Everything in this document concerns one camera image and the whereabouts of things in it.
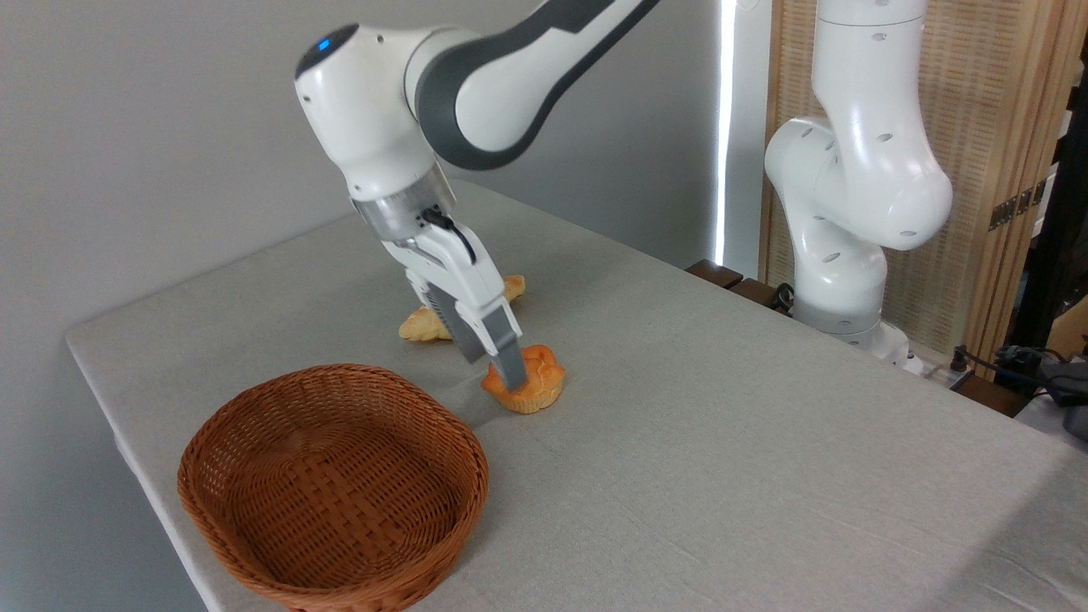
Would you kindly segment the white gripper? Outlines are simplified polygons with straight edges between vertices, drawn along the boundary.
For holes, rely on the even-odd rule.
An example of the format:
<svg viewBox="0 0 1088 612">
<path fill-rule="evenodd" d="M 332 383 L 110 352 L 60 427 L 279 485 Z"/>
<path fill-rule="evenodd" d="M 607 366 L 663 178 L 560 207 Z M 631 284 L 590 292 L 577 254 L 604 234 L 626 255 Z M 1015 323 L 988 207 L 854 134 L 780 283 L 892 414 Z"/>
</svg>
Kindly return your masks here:
<svg viewBox="0 0 1088 612">
<path fill-rule="evenodd" d="M 438 316 L 469 364 L 481 360 L 486 351 L 459 314 L 482 319 L 494 345 L 489 354 L 502 384 L 509 393 L 519 391 L 528 379 L 519 346 L 521 331 L 505 299 L 504 280 L 487 250 L 470 229 L 457 224 L 425 224 L 415 230 L 408 236 L 407 229 L 381 228 L 380 240 L 393 259 L 401 264 L 416 294 Z M 459 314 L 456 303 L 462 306 Z"/>
</svg>

